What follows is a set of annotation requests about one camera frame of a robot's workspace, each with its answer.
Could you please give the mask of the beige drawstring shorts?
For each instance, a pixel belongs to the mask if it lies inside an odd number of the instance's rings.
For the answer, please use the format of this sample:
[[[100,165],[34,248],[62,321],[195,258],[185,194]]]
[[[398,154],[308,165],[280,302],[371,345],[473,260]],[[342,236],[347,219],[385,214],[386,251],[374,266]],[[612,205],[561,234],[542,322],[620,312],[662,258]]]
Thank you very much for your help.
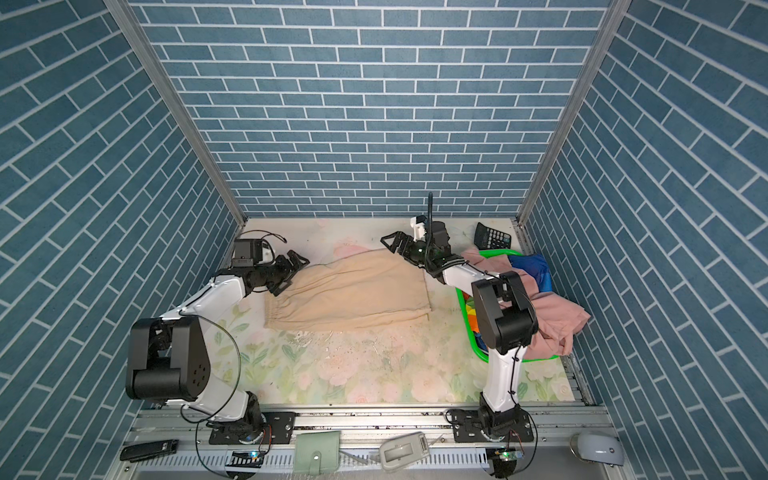
[[[265,299],[265,326],[350,331],[423,320],[432,311],[424,272],[379,249],[299,271]]]

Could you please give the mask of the green plastic basket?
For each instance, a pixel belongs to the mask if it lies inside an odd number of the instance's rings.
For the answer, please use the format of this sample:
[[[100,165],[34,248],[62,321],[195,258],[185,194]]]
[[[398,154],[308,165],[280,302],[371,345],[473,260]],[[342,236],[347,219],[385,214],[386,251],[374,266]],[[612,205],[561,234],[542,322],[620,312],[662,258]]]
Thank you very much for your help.
[[[494,272],[515,270],[531,299],[534,294],[541,296],[553,292],[552,278],[548,263],[542,254],[521,255],[511,249],[478,250],[470,247],[461,255],[472,265]],[[459,309],[464,321],[470,347],[482,361],[488,361],[488,347],[482,341],[472,297],[460,289],[456,290]],[[539,331],[525,354],[525,362],[550,360],[562,356],[560,341]]]

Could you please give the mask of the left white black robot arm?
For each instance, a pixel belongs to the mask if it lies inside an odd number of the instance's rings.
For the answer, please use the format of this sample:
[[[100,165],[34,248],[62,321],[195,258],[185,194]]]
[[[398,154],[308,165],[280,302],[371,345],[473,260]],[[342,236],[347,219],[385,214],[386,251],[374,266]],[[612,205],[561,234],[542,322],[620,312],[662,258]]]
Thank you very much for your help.
[[[236,260],[180,306],[137,320],[129,335],[127,396],[199,412],[229,443],[261,441],[267,420],[256,395],[214,375],[204,333],[212,329],[233,339],[231,331],[216,323],[220,315],[251,293],[279,295],[309,264],[293,250],[259,264]]]

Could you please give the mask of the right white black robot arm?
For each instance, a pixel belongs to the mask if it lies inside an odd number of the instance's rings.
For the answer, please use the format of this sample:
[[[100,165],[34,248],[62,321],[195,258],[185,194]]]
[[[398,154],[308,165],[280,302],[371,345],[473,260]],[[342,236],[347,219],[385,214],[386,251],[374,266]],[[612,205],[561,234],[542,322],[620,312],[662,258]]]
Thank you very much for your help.
[[[535,439],[534,422],[521,407],[518,383],[524,355],[538,332],[535,308],[515,272],[490,274],[450,251],[437,247],[433,235],[422,239],[397,231],[381,243],[441,283],[471,296],[480,337],[488,349],[488,371],[479,397],[477,418],[461,420],[455,439],[464,441],[463,427],[479,429],[491,441]]]

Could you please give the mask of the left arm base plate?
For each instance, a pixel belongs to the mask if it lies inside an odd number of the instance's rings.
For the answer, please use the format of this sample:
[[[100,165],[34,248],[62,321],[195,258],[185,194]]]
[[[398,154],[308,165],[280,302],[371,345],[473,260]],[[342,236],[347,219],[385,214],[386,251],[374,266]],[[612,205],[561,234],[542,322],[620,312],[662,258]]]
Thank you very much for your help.
[[[242,421],[209,424],[211,445],[289,444],[297,413],[293,411],[263,412],[258,427]]]

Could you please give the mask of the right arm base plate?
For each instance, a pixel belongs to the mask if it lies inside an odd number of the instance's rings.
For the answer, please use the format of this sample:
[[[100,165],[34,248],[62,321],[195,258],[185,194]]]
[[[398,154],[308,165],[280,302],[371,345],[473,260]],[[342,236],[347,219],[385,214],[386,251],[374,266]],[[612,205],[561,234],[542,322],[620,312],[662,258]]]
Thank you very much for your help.
[[[535,439],[529,415],[522,409],[500,414],[490,414],[486,410],[448,409],[444,418],[456,443],[531,442]]]

